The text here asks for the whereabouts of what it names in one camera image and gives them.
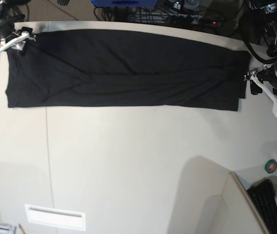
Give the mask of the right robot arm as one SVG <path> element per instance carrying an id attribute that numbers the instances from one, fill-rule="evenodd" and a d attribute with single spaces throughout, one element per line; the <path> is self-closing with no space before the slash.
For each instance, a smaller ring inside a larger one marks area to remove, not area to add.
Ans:
<path id="1" fill-rule="evenodd" d="M 32 37 L 31 28 L 15 28 L 15 23 L 24 22 L 26 17 L 19 7 L 28 8 L 28 3 L 28 0 L 0 0 L 0 52 Z"/>

